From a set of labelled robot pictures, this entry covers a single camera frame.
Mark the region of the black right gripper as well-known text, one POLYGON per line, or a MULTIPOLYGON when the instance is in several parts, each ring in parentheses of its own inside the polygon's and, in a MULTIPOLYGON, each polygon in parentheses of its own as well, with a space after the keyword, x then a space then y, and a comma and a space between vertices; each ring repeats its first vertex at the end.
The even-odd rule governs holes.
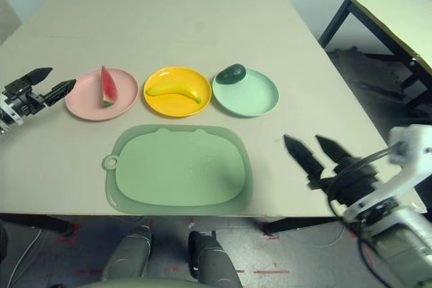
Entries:
POLYGON ((322 151, 336 164, 333 177, 321 178, 324 167, 313 153, 300 140, 287 134, 283 136, 288 153, 307 174, 310 189, 322 190, 328 198, 346 206, 353 205, 375 190, 373 184, 377 182, 376 168, 367 164, 355 169, 353 165, 360 158, 353 157, 331 138, 320 135, 315 137, 322 151))

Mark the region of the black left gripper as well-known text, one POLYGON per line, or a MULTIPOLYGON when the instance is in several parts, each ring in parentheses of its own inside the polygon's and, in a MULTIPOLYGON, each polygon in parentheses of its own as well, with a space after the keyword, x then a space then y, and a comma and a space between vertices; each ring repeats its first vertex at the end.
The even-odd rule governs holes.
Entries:
POLYGON ((6 85, 1 91, 1 135, 13 125, 22 125, 23 117, 36 115, 46 106, 50 107, 66 97, 76 84, 76 79, 60 82, 43 97, 33 93, 32 87, 42 82, 52 67, 36 68, 20 79, 6 85))

